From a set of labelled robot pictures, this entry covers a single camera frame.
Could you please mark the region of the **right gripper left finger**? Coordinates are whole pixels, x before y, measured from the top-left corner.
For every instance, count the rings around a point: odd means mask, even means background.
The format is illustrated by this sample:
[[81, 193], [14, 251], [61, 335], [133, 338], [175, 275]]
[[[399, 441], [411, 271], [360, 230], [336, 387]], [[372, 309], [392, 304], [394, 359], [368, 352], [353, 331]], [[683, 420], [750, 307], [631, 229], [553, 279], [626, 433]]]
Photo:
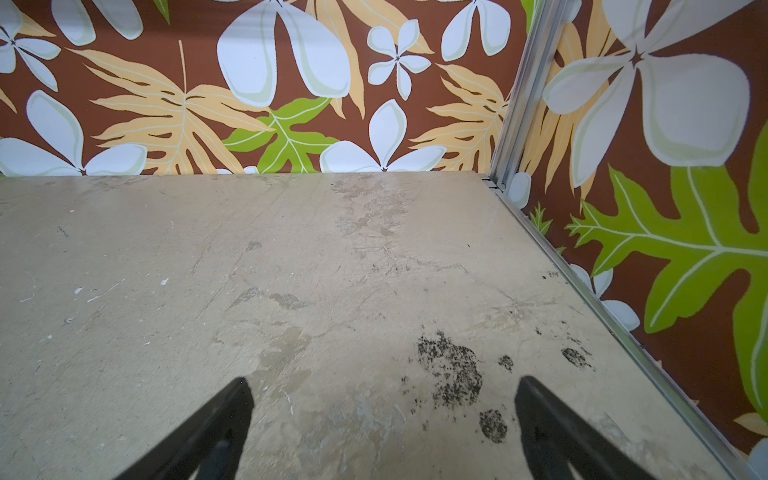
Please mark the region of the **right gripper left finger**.
[[254, 399], [247, 380], [233, 379], [118, 477], [235, 478], [253, 409]]

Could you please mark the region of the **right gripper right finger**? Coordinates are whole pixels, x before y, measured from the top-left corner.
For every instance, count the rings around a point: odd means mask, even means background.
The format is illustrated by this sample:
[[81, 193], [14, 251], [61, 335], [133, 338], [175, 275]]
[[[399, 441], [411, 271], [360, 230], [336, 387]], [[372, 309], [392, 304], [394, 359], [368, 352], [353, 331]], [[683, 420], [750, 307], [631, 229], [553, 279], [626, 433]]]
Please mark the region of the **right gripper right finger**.
[[515, 410], [533, 478], [653, 479], [535, 377], [520, 379]]

